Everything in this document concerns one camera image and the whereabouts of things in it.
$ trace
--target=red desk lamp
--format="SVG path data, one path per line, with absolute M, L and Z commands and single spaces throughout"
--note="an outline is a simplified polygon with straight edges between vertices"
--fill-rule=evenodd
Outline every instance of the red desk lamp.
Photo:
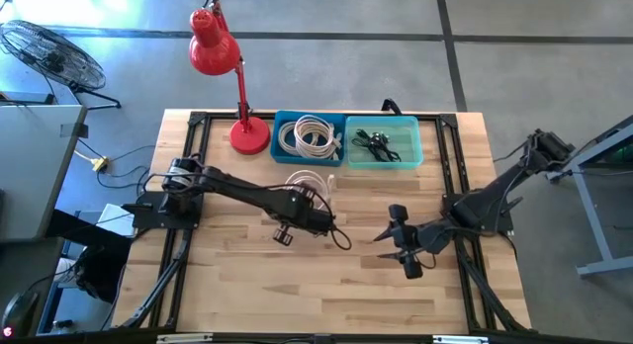
M 266 122 L 248 115 L 246 102 L 243 59 L 239 45 L 228 32 L 220 0 L 207 0 L 202 9 L 191 15 L 194 36 L 189 44 L 191 64 L 204 74 L 218 76 L 235 70 L 239 85 L 239 121 L 230 129 L 231 146 L 246 155 L 256 154 L 270 141 L 270 129 Z

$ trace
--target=wooden table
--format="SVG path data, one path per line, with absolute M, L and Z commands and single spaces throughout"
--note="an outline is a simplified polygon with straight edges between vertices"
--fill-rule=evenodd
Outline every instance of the wooden table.
M 166 172 L 172 158 L 181 156 L 191 112 L 165 111 L 152 172 Z M 459 113 L 457 120 L 471 188 L 483 187 L 496 176 L 484 118 L 481 113 Z M 314 170 L 323 178 L 335 175 L 336 224 L 350 236 L 353 248 L 342 251 L 330 237 L 314 238 L 298 230 L 292 232 L 292 245 L 282 246 L 271 238 L 277 223 L 262 210 L 206 195 L 190 251 L 178 331 L 467 332 L 452 244 L 437 256 L 434 270 L 425 270 L 421 279 L 407 280 L 398 262 L 376 257 L 396 251 L 393 242 L 372 242 L 388 224 L 390 204 L 407 206 L 412 224 L 439 217 L 444 184 L 433 123 L 420 123 L 424 161 L 408 171 L 278 164 L 268 149 L 254 156 L 241 155 L 228 142 L 232 123 L 213 121 L 206 163 L 260 185 L 283 183 L 302 169 Z M 156 179 L 149 189 L 159 190 L 160 182 Z M 133 245 L 114 324 L 130 317 L 148 295 L 156 281 L 164 237 L 164 230 L 155 229 Z M 481 241 L 491 286 L 516 319 L 529 326 L 511 248 L 500 237 Z M 420 260 L 431 262 L 428 254 Z M 163 316 L 170 299 L 168 288 Z M 479 294 L 474 299 L 483 318 Z

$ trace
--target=concrete floor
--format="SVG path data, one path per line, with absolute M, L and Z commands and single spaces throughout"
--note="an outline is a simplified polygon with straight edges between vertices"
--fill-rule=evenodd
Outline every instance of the concrete floor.
M 16 0 L 15 9 L 5 8 L 0 19 L 187 31 L 189 15 L 203 1 Z M 460 35 L 633 36 L 633 0 L 446 1 L 453 32 Z M 436 0 L 223 3 L 229 26 L 242 32 L 442 32 Z M 186 40 L 72 40 L 104 67 L 108 84 L 101 92 L 124 104 L 119 111 L 88 115 L 88 142 L 107 155 L 153 143 L 166 108 L 236 105 L 234 76 L 212 78 L 196 72 L 188 61 Z M 406 110 L 456 111 L 444 43 L 239 43 L 253 108 L 376 109 L 391 97 Z M 580 146 L 631 114 L 633 45 L 457 43 L 456 50 L 468 110 L 484 113 L 495 157 L 505 155 L 536 128 L 553 130 Z M 0 64 L 0 90 L 47 90 L 36 72 L 13 57 L 0 55 Z M 62 103 L 73 102 L 63 86 L 54 87 Z M 147 165 L 150 157 L 146 150 L 123 159 L 116 172 Z M 497 172 L 510 164 L 500 162 Z M 524 197 L 512 216 L 534 328 L 548 334 L 631 341 L 633 270 L 589 280 L 576 275 L 575 266 L 598 260 L 599 254 L 573 181 L 550 186 L 534 177 L 511 195 Z M 69 212 L 94 211 L 134 197 L 133 189 L 99 187 L 85 161 L 73 159 L 57 206 Z M 633 243 L 633 231 L 614 236 Z M 95 310 L 104 316 L 107 312 L 106 307 Z

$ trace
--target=coiled white cable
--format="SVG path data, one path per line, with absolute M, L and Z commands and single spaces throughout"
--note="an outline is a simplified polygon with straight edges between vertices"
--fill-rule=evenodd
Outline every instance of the coiled white cable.
M 327 177 L 327 182 L 325 182 L 323 181 L 323 178 L 318 175 L 317 172 L 311 170 L 301 170 L 290 175 L 288 180 L 286 180 L 286 183 L 308 186 L 319 193 L 328 205 L 330 204 L 331 192 L 334 187 L 334 175 L 329 175 Z M 324 204 L 321 200 L 318 201 L 320 202 L 320 205 L 318 205 L 316 208 L 320 210 L 324 207 Z
M 295 146 L 286 142 L 286 134 L 294 130 Z M 304 141 L 304 137 L 312 135 L 310 143 Z M 324 145 L 317 145 L 318 137 L 322 136 L 326 142 Z M 334 137 L 334 125 L 329 124 L 324 119 L 317 116 L 305 115 L 296 122 L 287 122 L 279 128 L 279 146 L 291 155 L 305 158 L 320 158 L 338 160 L 336 150 L 341 147 L 340 140 L 342 134 Z

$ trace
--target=fan stand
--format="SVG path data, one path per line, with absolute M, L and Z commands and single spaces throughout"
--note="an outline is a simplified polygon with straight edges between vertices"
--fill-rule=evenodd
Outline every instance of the fan stand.
M 111 109 L 111 108 L 117 108 L 119 109 L 121 107 L 121 102 L 119 102 L 119 100 L 116 100 L 112 97 L 108 97 L 108 96 L 104 96 L 100 93 L 97 92 L 93 92 L 93 91 L 89 91 L 81 86 L 79 86 L 77 83 L 72 82 L 68 85 L 68 88 L 70 88 L 70 92 L 72 92 L 72 95 L 79 100 L 79 98 L 77 98 L 77 93 L 87 93 L 89 95 L 93 95 L 95 97 L 99 97 L 101 99 L 105 99 L 106 101 L 110 101 L 110 102 L 114 102 L 114 104 L 107 104 L 107 105 L 101 105 L 101 106 L 94 106 L 94 107 L 88 107 L 88 111 L 95 111 L 95 110 L 100 110 L 100 109 Z

